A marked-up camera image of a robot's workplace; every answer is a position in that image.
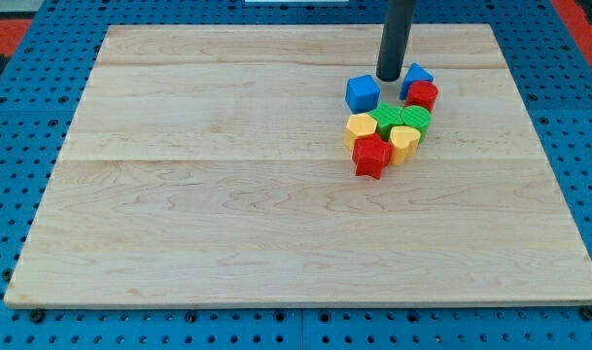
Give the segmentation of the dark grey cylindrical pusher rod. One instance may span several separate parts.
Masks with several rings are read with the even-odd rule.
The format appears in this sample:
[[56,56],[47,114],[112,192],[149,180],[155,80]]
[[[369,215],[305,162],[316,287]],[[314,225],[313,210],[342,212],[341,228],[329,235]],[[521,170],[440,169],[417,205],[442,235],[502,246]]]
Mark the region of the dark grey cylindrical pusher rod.
[[376,76],[383,82],[400,77],[417,0],[389,0],[383,25]]

